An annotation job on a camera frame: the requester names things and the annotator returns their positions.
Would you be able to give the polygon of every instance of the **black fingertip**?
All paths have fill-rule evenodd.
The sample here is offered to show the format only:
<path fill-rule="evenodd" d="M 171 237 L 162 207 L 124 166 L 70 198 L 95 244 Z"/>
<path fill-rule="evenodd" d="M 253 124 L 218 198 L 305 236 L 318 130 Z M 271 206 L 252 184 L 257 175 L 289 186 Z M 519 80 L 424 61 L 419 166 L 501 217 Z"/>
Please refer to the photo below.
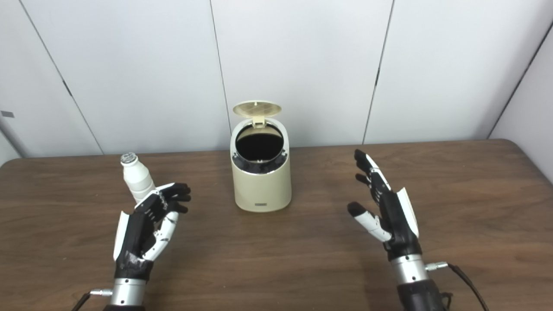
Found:
<path fill-rule="evenodd" d="M 366 175 L 363 175 L 363 174 L 355 174 L 355 179 L 357 179 L 357 181 L 359 182 L 362 182 L 363 184 L 367 185 L 367 186 L 370 186 L 371 183 L 369 182 L 369 180 L 367 179 L 367 176 Z"/>
<path fill-rule="evenodd" d="M 365 213 L 367 209 L 357 202 L 351 202 L 347 205 L 347 211 L 352 217 L 357 217 Z"/>
<path fill-rule="evenodd" d="M 371 171 L 371 167 L 368 165 L 367 160 L 358 160 L 356 162 L 357 167 L 362 170 L 363 172 L 369 173 Z"/>
<path fill-rule="evenodd" d="M 182 205 L 178 205 L 176 207 L 176 211 L 181 213 L 181 214 L 186 214 L 188 212 L 188 208 L 186 206 L 182 206 Z"/>
<path fill-rule="evenodd" d="M 362 152 L 359 149 L 355 149 L 353 157 L 354 157 L 355 160 L 360 161 L 360 160 L 363 160 L 363 159 L 367 159 L 367 154 Z"/>
<path fill-rule="evenodd" d="M 192 200 L 192 197 L 185 194 L 185 195 L 176 195 L 173 197 L 173 199 L 179 202 L 190 202 L 190 200 Z"/>

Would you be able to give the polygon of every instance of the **white bottle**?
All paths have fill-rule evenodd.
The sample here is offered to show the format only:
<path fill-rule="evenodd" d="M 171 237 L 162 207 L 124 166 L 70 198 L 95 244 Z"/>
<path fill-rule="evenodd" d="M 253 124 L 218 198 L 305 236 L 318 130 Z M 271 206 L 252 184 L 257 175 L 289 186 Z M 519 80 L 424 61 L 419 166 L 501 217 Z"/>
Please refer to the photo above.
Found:
<path fill-rule="evenodd" d="M 129 152 L 121 156 L 123 179 L 138 203 L 155 189 L 150 171 L 142 164 L 136 154 Z"/>

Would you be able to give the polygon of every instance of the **white panel wall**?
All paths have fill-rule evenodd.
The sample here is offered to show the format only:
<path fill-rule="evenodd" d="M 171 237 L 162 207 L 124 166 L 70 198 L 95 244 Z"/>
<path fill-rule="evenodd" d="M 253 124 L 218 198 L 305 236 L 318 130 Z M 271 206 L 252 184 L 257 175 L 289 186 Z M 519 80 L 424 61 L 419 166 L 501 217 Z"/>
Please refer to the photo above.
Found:
<path fill-rule="evenodd" d="M 231 126 L 280 104 L 292 146 L 359 144 L 392 0 L 212 0 Z"/>
<path fill-rule="evenodd" d="M 486 138 L 552 20 L 549 0 L 396 1 L 365 143 Z"/>
<path fill-rule="evenodd" d="M 490 138 L 515 142 L 553 182 L 553 32 L 550 31 Z"/>
<path fill-rule="evenodd" d="M 101 154 L 17 0 L 0 1 L 0 110 L 24 156 Z"/>
<path fill-rule="evenodd" d="M 209 0 L 23 0 L 105 153 L 228 148 Z"/>
<path fill-rule="evenodd" d="M 0 132 L 0 167 L 9 160 L 17 158 L 19 158 L 19 155 L 8 142 L 4 133 Z"/>

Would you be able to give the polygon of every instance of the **brown table surface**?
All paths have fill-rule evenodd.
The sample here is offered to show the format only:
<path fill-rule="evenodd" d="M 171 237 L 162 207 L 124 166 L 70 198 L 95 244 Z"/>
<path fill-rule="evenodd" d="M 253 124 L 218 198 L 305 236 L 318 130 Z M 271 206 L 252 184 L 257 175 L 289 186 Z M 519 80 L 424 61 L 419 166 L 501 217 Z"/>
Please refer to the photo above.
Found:
<path fill-rule="evenodd" d="M 346 211 L 352 200 L 376 210 L 354 179 L 355 148 L 407 188 L 426 262 L 459 265 L 492 311 L 553 308 L 553 188 L 517 146 L 493 140 L 296 148 L 292 203 L 268 214 L 235 206 L 228 151 L 140 155 L 156 184 L 192 188 L 147 309 L 400 311 L 382 245 Z M 119 156 L 11 161 L 0 205 L 1 309 L 69 311 L 112 287 L 119 213 L 134 205 Z M 453 311 L 480 309 L 453 272 L 431 276 L 454 293 Z"/>

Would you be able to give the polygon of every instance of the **trash can lid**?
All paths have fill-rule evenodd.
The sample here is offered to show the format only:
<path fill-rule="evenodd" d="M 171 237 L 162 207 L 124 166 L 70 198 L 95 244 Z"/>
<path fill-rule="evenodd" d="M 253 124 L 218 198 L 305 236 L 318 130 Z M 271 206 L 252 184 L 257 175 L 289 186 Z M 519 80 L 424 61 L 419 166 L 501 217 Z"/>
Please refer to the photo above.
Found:
<path fill-rule="evenodd" d="M 271 117 L 282 110 L 279 105 L 270 101 L 245 101 L 237 104 L 232 111 L 239 116 L 252 117 Z"/>

